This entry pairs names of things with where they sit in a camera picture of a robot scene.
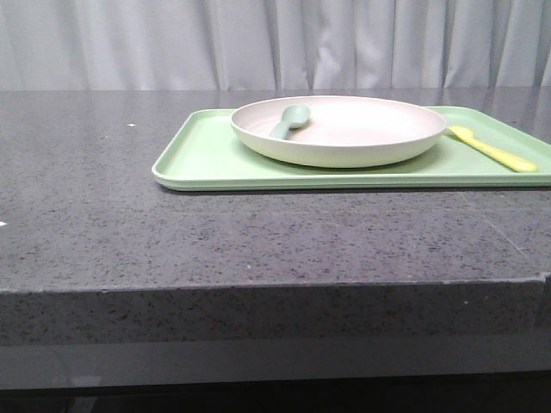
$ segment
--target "floor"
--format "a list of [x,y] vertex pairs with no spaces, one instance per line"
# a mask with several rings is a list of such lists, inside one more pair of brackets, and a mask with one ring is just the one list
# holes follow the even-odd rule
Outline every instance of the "floor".
[[551,372],[0,391],[0,413],[551,411]]

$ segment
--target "white curtain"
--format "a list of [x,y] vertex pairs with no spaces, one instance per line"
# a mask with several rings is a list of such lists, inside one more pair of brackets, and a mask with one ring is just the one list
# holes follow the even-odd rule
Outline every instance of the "white curtain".
[[551,0],[0,0],[0,89],[551,85]]

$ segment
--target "white plate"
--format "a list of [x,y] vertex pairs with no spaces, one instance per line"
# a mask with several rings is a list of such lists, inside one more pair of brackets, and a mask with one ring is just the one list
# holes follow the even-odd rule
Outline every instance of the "white plate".
[[[288,139],[269,137],[289,105],[306,104],[307,126]],[[251,103],[232,128],[253,151],[284,162],[327,168],[396,163],[428,151],[447,127],[437,112],[411,103],[359,96],[296,96]]]

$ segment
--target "gray speckled stone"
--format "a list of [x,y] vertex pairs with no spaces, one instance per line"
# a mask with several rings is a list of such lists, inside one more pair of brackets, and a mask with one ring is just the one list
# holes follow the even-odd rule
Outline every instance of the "gray speckled stone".
[[[305,93],[0,93],[0,344],[529,330],[549,269],[548,188],[154,182],[191,112]],[[546,89],[316,93],[472,106],[551,141]]]

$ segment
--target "plastic tray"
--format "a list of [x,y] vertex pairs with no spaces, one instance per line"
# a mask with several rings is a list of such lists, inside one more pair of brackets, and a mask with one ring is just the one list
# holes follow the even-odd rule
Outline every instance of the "plastic tray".
[[430,107],[449,125],[474,129],[490,145],[540,166],[518,173],[448,136],[404,162],[361,169],[284,163],[243,145],[232,130],[235,109],[192,113],[152,166],[155,180],[177,191],[297,188],[528,187],[551,186],[551,145],[470,108]]

